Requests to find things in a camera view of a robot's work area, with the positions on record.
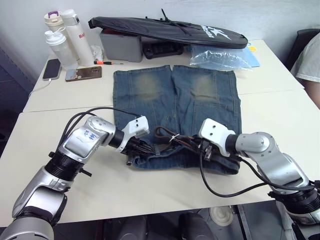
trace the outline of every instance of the white table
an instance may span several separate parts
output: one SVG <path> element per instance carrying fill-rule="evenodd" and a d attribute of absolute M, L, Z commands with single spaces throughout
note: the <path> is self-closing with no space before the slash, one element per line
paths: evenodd
<path fill-rule="evenodd" d="M 242 131 L 272 134 L 280 149 L 291 155 L 311 180 L 320 178 L 320 111 L 305 91 L 278 91 L 240 95 Z M 57 146 L 68 119 L 85 109 L 23 112 L 0 159 L 0 226 L 11 221 L 12 206 L 48 153 Z M 113 122 L 110 110 L 99 116 Z M 243 195 L 220 198 L 202 182 L 199 169 L 137 170 L 111 147 L 100 147 L 79 174 L 61 217 L 61 223 L 141 214 L 246 204 L 271 200 L 268 186 Z M 206 174 L 220 193 L 234 193 L 259 183 L 246 165 L 237 175 Z"/>
<path fill-rule="evenodd" d="M 236 71 L 239 95 L 302 89 L 302 85 L 283 66 L 263 40 L 250 41 L 257 48 L 254 52 L 261 66 L 253 71 Z M 66 71 L 50 85 L 32 93 L 24 112 L 76 109 L 113 105 L 113 74 L 117 70 L 128 71 L 160 67 L 163 65 L 189 65 L 190 53 L 155 59 L 143 58 L 142 62 L 124 62 L 123 65 L 102 65 L 102 78 L 66 82 Z M 42 80 L 43 71 L 34 87 L 39 89 L 48 82 Z"/>

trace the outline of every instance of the bottle cap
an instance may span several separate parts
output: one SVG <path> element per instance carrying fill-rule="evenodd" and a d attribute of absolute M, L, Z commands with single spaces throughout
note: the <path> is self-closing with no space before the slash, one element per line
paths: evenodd
<path fill-rule="evenodd" d="M 66 26 L 73 26 L 79 23 L 79 18 L 73 9 L 65 10 L 64 12 L 60 13 L 60 16 L 63 19 L 64 25 Z"/>
<path fill-rule="evenodd" d="M 51 11 L 44 15 L 44 22 L 49 27 L 63 25 L 64 21 L 58 11 Z"/>
<path fill-rule="evenodd" d="M 66 36 L 64 36 L 61 32 L 55 31 L 52 32 L 51 30 L 46 31 L 44 33 L 46 37 L 46 43 L 50 46 L 56 46 L 62 44 L 64 41 L 67 40 Z"/>

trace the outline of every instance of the white logo on bag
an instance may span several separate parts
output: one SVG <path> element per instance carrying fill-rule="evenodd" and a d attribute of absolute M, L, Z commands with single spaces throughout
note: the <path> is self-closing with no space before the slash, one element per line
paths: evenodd
<path fill-rule="evenodd" d="M 230 39 L 230 37 L 228 37 L 227 34 L 225 34 L 222 30 L 220 29 L 216 29 L 214 27 L 211 26 L 201 26 L 203 31 L 208 35 L 209 38 L 215 38 L 215 36 L 217 36 L 218 34 L 224 36 L 225 38 Z"/>

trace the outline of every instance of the robotic arm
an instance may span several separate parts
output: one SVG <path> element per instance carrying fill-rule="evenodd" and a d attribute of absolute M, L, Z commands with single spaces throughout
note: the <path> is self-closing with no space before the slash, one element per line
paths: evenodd
<path fill-rule="evenodd" d="M 310 228 L 319 234 L 320 194 L 315 187 L 310 187 L 308 177 L 295 160 L 280 152 L 273 136 L 265 132 L 237 135 L 209 118 L 203 121 L 199 136 L 217 146 L 225 157 L 237 154 L 252 159 L 267 181 L 287 188 L 269 185 L 272 192 L 268 195 L 283 203 L 298 225 L 313 225 Z M 290 190 L 290 187 L 303 189 L 307 186 L 309 189 Z"/>
<path fill-rule="evenodd" d="M 98 116 L 91 116 L 80 128 L 50 153 L 51 160 L 40 168 L 16 200 L 14 221 L 5 229 L 0 240 L 53 240 L 52 226 L 60 220 L 69 191 L 78 173 L 91 175 L 84 165 L 99 146 L 112 146 L 116 152 L 151 151 L 138 140 L 149 134 L 148 121 L 141 116 L 130 121 L 123 130 Z"/>
<path fill-rule="evenodd" d="M 78 173 L 91 175 L 83 167 L 98 147 L 109 145 L 126 155 L 154 154 L 152 147 L 137 139 L 148 133 L 145 116 L 130 121 L 123 130 L 116 129 L 101 117 L 89 117 L 84 126 L 66 138 L 56 153 L 50 153 L 51 160 L 36 173 L 18 197 L 12 211 L 14 220 L 0 240 L 53 240 L 52 226 L 59 221 L 67 203 L 65 192 L 71 188 Z M 270 134 L 237 135 L 208 118 L 198 135 L 209 143 L 205 149 L 205 160 L 210 160 L 213 146 L 225 157 L 236 154 L 251 158 L 261 176 L 272 183 L 269 196 L 282 202 L 295 222 L 319 225 L 319 193 L 309 186 L 309 179 L 298 164 L 280 152 Z"/>

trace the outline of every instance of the white container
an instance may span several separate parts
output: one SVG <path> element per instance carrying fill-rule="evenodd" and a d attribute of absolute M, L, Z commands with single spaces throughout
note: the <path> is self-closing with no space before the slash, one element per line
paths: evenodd
<path fill-rule="evenodd" d="M 54 51 L 62 67 L 66 70 L 76 69 L 78 63 L 69 48 L 66 36 L 59 31 L 52 32 L 51 30 L 46 31 L 44 35 L 46 37 L 46 43 L 51 47 L 52 51 Z"/>
<path fill-rule="evenodd" d="M 61 12 L 60 15 L 76 53 L 79 56 L 79 64 L 86 67 L 92 66 L 94 64 L 94 56 L 75 10 L 69 9 Z"/>
<path fill-rule="evenodd" d="M 58 31 L 58 29 L 65 26 L 59 11 L 48 12 L 46 15 L 44 15 L 44 22 L 52 32 L 56 32 Z M 76 60 L 79 60 L 77 51 L 75 50 L 74 45 L 72 44 L 71 39 L 67 33 L 67 29 L 65 28 L 63 31 L 60 31 L 60 33 L 65 35 L 73 56 Z"/>

